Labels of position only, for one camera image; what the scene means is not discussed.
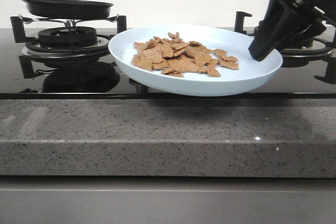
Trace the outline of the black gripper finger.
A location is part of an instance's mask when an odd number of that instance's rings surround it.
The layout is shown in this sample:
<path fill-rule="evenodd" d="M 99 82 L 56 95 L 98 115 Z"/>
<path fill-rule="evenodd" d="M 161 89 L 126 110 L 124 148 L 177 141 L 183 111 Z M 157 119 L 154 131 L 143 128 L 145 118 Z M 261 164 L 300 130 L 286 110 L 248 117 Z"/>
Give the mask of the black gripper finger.
<path fill-rule="evenodd" d="M 263 61 L 272 50 L 302 34 L 312 24 L 312 6 L 303 0 L 269 0 L 264 19 L 248 50 Z"/>

